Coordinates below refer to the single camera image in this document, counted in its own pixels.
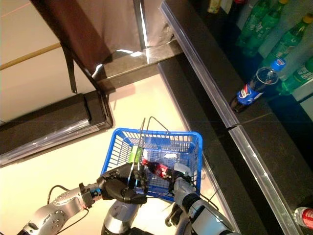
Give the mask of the dark left robot hand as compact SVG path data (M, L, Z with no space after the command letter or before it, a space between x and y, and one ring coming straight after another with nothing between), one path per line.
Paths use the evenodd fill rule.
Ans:
M147 203L148 180L144 166L125 163L106 171L97 179L102 199L116 199L127 204Z

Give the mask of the dark right robot hand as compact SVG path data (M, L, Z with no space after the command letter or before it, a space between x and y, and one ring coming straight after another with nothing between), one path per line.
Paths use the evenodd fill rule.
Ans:
M181 177L184 179L187 183L192 184L192 178L191 178L191 169L187 167L186 165L182 163L175 163L174 167L172 169L168 170L168 190L169 192L174 195L174 184L176 179Z

